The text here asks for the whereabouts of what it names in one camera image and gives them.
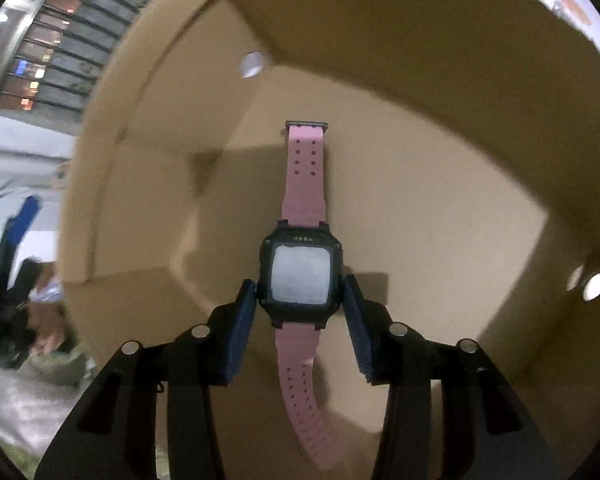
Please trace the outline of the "pink strap smart watch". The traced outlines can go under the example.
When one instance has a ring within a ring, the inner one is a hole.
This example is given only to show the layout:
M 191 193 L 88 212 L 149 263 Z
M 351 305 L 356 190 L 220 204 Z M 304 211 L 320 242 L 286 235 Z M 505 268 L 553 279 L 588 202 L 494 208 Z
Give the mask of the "pink strap smart watch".
M 322 330 L 338 310 L 342 247 L 326 214 L 324 122 L 286 122 L 282 212 L 260 248 L 258 295 L 274 327 L 280 390 L 303 451 L 329 470 L 340 445 L 317 405 L 313 367 Z

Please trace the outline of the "brown cardboard box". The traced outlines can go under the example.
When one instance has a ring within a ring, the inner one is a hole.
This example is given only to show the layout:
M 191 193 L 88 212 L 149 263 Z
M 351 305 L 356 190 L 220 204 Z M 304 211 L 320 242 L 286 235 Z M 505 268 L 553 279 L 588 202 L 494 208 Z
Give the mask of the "brown cardboard box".
M 313 367 L 329 470 L 291 426 L 258 295 L 290 120 L 328 125 L 342 247 Z M 375 479 L 389 388 L 358 368 L 348 275 L 424 338 L 474 340 L 563 479 L 600 479 L 600 52 L 538 0 L 150 0 L 84 114 L 58 269 L 100 369 L 254 281 L 242 365 L 210 390 L 222 479 Z

